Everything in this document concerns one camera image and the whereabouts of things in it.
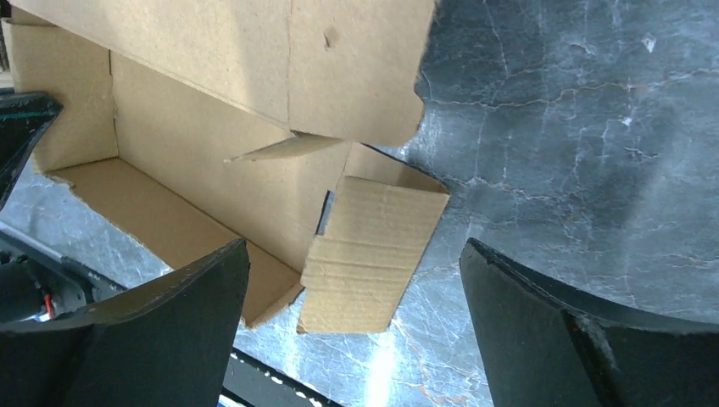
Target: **cardboard box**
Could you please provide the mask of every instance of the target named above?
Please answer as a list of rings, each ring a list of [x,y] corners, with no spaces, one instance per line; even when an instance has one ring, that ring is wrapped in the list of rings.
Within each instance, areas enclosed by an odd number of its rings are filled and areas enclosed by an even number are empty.
[[[415,133],[432,0],[11,3],[39,171],[171,267],[247,238],[250,327],[307,287],[299,332],[386,329],[449,196],[357,141]]]

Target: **red wire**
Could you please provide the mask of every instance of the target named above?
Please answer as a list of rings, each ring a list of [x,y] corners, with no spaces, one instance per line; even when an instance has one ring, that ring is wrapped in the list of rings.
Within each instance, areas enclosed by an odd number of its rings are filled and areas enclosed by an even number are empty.
[[[53,308],[53,302],[50,301],[50,294],[45,294],[45,308],[47,313],[50,315],[50,319],[55,317],[55,309]]]

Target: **cardboard corner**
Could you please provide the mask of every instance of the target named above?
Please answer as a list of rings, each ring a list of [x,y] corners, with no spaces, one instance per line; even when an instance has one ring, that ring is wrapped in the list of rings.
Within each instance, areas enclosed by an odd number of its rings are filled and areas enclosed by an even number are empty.
[[[371,295],[307,290],[295,332],[297,334],[385,332],[392,321],[393,308],[396,308],[396,305],[382,304],[380,307],[378,300]],[[372,302],[375,306],[367,307],[368,302]],[[331,309],[338,305],[342,305],[342,312],[331,312]]]
[[[292,136],[266,147],[258,148],[249,153],[231,157],[225,162],[258,161],[264,159],[290,159],[305,154],[314,153],[324,148],[336,146],[343,140],[331,137],[317,136],[299,131],[292,131]]]
[[[295,300],[297,300],[297,297],[299,297],[299,294],[304,290],[304,287],[299,282],[299,275],[297,282],[287,290],[287,292],[279,297],[277,301],[275,301],[272,305],[270,305],[265,311],[263,311],[261,314],[255,316],[254,318],[244,318],[245,326],[250,329],[256,329],[258,326],[266,323],[267,321],[271,320],[278,314],[280,314],[283,310],[289,308],[290,305],[292,305]]]

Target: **black foam piece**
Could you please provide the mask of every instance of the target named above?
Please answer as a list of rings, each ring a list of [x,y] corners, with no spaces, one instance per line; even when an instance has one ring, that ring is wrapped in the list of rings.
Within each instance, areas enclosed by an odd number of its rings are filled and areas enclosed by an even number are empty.
[[[237,240],[55,320],[0,325],[0,405],[215,407],[248,272]]]
[[[596,297],[475,239],[460,268],[495,406],[719,405],[719,326]]]

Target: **gray marble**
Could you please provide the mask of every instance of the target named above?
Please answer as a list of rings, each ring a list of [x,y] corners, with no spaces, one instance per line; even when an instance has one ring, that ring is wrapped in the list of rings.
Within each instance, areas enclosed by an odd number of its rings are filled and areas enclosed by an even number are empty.
[[[389,330],[235,344],[347,406],[491,405],[457,269],[477,237],[601,297],[719,322],[719,3],[443,0],[426,117],[388,150],[453,191]],[[29,171],[0,219],[134,286],[159,260]]]

